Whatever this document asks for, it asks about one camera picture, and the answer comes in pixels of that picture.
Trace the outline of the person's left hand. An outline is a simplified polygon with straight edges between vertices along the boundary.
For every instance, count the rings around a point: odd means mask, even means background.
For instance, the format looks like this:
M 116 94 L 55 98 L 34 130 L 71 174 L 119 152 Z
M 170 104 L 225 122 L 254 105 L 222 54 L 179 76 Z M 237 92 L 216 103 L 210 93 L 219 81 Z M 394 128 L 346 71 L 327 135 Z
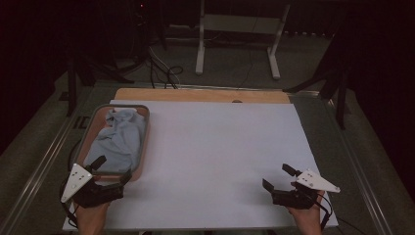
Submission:
M 104 235 L 104 227 L 110 203 L 94 208 L 78 206 L 75 215 L 80 235 Z

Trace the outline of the pink basin with grey rim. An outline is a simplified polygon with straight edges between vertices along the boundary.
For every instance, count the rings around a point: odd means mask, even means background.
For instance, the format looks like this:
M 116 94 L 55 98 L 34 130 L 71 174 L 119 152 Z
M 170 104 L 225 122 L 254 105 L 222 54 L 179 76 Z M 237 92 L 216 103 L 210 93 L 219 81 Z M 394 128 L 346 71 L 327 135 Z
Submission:
M 82 137 L 80 147 L 75 155 L 75 162 L 79 165 L 87 167 L 88 164 L 84 164 L 84 160 L 92 146 L 92 142 L 97 137 L 98 132 L 107 127 L 106 125 L 106 114 L 109 110 L 114 110 L 116 108 L 132 108 L 135 110 L 139 115 L 141 115 L 145 119 L 145 134 L 144 138 L 141 141 L 141 151 L 140 151 L 140 160 L 139 164 L 135 169 L 131 169 L 132 177 L 130 181 L 136 181 L 142 173 L 142 168 L 144 165 L 145 159 L 145 152 L 147 148 L 147 138 L 148 138 L 148 131 L 149 131 L 149 124 L 150 124 L 150 111 L 146 106 L 143 105 L 103 105 L 96 109 L 91 118 L 88 127 Z M 92 172 L 96 175 L 100 175 L 103 181 L 118 181 L 125 172 L 105 172 L 99 169 L 92 170 Z

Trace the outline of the person's right hand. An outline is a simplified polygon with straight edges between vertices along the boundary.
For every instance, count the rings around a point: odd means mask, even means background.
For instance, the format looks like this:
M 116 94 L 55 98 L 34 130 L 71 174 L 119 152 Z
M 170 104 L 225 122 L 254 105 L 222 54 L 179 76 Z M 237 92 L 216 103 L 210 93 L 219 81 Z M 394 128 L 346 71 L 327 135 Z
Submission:
M 302 235 L 322 235 L 320 225 L 320 207 L 313 205 L 308 210 L 287 207 Z

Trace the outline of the white metal stand frame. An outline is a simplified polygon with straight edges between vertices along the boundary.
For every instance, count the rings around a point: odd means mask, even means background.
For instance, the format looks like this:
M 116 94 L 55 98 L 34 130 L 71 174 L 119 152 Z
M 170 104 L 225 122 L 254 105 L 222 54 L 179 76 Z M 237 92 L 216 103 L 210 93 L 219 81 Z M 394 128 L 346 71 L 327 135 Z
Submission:
M 271 34 L 274 42 L 267 48 L 267 57 L 272 77 L 275 80 L 281 78 L 276 51 L 279 46 L 285 23 L 289 14 L 291 4 L 284 3 L 282 14 L 278 18 L 248 17 L 234 15 L 207 14 L 205 12 L 206 0 L 200 0 L 199 17 L 199 46 L 196 58 L 195 73 L 204 73 L 205 63 L 205 31 L 214 30 L 220 32 L 243 32 L 256 34 Z

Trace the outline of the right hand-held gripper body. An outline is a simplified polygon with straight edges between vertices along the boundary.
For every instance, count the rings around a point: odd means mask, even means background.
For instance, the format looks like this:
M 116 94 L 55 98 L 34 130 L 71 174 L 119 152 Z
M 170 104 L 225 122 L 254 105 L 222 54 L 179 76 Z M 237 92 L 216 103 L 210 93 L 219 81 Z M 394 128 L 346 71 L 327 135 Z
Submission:
M 308 210 L 317 203 L 319 191 L 339 193 L 340 188 L 310 169 L 301 172 L 291 191 L 276 190 L 272 192 L 274 205 Z

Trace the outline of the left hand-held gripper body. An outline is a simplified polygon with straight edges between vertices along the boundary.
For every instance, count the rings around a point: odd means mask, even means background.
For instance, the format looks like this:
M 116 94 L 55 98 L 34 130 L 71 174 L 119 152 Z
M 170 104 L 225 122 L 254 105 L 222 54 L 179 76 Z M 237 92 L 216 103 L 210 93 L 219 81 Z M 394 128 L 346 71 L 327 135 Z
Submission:
M 74 164 L 61 195 L 61 202 L 64 204 L 73 200 L 83 208 L 93 208 L 122 197 L 122 184 L 97 184 L 91 172 L 79 164 Z

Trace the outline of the white table sheet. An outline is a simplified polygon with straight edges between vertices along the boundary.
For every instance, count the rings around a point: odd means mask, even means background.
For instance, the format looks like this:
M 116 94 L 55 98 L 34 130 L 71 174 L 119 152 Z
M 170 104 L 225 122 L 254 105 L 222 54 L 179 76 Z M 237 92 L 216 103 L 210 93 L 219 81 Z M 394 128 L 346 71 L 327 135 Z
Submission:
M 146 102 L 140 177 L 111 203 L 113 231 L 269 229 L 293 225 L 262 182 L 289 190 L 283 165 L 316 171 L 292 104 Z

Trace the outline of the light blue tank top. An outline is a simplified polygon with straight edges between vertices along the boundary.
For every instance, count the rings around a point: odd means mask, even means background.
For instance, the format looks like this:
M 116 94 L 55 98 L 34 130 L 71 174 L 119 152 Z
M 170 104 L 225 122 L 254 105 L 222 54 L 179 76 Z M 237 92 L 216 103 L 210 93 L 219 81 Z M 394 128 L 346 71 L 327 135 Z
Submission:
M 145 119 L 132 108 L 109 110 L 106 114 L 107 127 L 98 132 L 83 163 L 91 165 L 104 156 L 106 161 L 99 167 L 101 171 L 126 172 L 135 169 L 140 160 L 145 124 Z

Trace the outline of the metal floor rail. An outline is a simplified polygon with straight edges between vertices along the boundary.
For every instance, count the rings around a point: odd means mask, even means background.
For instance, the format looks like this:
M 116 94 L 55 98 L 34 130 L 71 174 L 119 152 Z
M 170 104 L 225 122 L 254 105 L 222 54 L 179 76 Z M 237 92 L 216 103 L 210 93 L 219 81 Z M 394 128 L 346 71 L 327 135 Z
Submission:
M 68 121 L 64 108 L 40 109 L 0 156 L 0 235 L 69 235 L 52 174 Z
M 341 139 L 342 146 L 346 152 L 346 161 L 348 162 L 354 181 L 359 188 L 360 194 L 363 198 L 368 212 L 370 213 L 372 221 L 374 222 L 374 225 L 379 232 L 379 235 L 392 235 L 390 225 L 384 215 L 376 195 L 374 194 L 369 180 L 366 177 L 363 167 L 360 164 L 360 161 L 354 149 L 352 148 L 350 141 L 347 139 L 346 132 L 341 129 L 337 123 L 335 117 L 336 107 L 334 103 L 331 100 L 325 101 L 324 106 L 331 120 L 332 126 Z

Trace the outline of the dark metal stand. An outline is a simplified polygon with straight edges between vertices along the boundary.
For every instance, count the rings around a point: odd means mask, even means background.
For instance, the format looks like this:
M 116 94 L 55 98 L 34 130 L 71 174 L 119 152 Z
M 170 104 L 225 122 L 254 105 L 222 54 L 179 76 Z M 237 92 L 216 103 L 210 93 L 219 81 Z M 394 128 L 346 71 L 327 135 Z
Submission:
M 330 100 L 337 95 L 336 121 L 341 129 L 345 129 L 346 83 L 351 52 L 350 41 L 345 35 L 336 33 L 313 76 L 294 87 L 284 89 L 284 92 L 298 93 L 324 80 L 318 95 L 323 100 Z
M 69 107 L 67 116 L 70 117 L 77 106 L 77 81 L 80 80 L 83 85 L 93 86 L 96 82 L 93 70 L 100 71 L 107 75 L 109 78 L 118 81 L 120 83 L 132 83 L 132 80 L 128 80 L 116 73 L 113 70 L 106 68 L 97 61 L 93 60 L 85 54 L 69 55 L 67 59 L 68 68 L 68 95 L 67 100 Z

